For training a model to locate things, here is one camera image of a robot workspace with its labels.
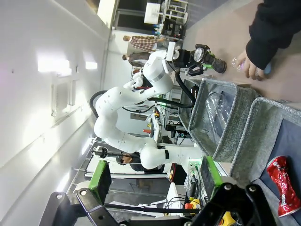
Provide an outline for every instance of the screw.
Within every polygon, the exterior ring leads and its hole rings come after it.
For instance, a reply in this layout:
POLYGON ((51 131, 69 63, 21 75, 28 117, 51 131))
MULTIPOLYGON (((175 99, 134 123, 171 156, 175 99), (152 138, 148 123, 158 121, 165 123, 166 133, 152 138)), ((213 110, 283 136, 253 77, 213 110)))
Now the screw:
POLYGON ((231 190, 232 186, 231 186, 230 184, 227 184, 227 185, 225 185, 225 187, 224 187, 224 188, 225 188, 225 190, 227 190, 227 191, 228 191, 228 190, 231 190))
POLYGON ((81 194, 81 195, 85 195, 85 194, 87 194, 87 191, 86 191, 86 190, 82 190, 82 191, 80 192, 80 194, 81 194))
POLYGON ((256 191, 256 187, 255 186, 250 186, 249 190, 250 190, 250 192, 254 192, 254 191, 256 191))

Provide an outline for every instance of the person in black shirt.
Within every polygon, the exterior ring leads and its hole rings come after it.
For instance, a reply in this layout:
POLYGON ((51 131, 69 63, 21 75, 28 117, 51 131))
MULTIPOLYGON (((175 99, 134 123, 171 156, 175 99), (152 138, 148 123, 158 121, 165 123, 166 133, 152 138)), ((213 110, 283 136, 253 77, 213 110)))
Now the person in black shirt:
POLYGON ((236 66, 244 63, 246 77, 264 79, 264 69, 279 48, 287 48, 301 30, 301 0, 264 0, 258 5, 249 28, 251 39, 239 55, 236 66))
POLYGON ((144 171, 144 172, 156 171, 156 170, 159 171, 162 168, 162 166, 158 166, 154 169, 144 168, 141 164, 141 161, 140 161, 140 153, 139 152, 134 152, 132 154, 121 152, 121 154, 127 155, 127 156, 117 156, 116 157, 116 162, 120 165, 130 164, 132 169, 135 170, 135 171, 144 171))

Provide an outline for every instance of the finger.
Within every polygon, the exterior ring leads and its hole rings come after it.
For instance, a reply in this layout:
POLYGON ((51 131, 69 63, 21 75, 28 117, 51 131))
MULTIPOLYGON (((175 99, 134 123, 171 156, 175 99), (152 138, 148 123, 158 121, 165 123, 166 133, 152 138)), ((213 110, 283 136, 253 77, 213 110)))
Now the finger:
POLYGON ((245 73, 247 78, 250 78, 249 69, 250 69, 250 61, 246 60, 245 63, 244 63, 243 70, 244 70, 244 73, 245 73))
POLYGON ((240 66, 243 61, 246 59, 246 55, 245 55, 245 52, 242 52, 238 57, 237 57, 237 60, 235 62, 235 67, 238 67, 240 66))
POLYGON ((260 77, 261 79, 265 79, 265 78, 266 78, 266 76, 265 76, 265 74, 264 74, 264 71, 261 70, 261 69, 259 69, 259 68, 258 68, 258 75, 259 75, 259 77, 260 77))
POLYGON ((256 80, 256 75, 255 75, 255 72, 256 72, 256 66, 255 65, 253 65, 253 64, 251 64, 250 65, 250 69, 249 69, 249 75, 250 75, 250 77, 253 79, 253 80, 256 80))

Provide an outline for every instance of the plaid shirt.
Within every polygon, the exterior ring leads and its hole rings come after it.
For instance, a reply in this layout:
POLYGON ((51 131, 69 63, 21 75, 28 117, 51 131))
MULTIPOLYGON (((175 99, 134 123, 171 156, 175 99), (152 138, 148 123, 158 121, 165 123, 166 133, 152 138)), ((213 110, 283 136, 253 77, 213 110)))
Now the plaid shirt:
POLYGON ((154 49, 157 40, 153 36, 133 36, 130 42, 134 48, 151 52, 154 49))

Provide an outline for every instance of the window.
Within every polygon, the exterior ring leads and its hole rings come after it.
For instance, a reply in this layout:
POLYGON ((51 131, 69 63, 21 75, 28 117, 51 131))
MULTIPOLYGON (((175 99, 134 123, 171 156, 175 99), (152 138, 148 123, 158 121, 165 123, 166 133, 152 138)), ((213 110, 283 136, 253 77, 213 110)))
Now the window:
POLYGON ((131 119, 145 121, 147 119, 147 116, 143 115, 143 114, 134 114, 134 113, 131 113, 131 119))

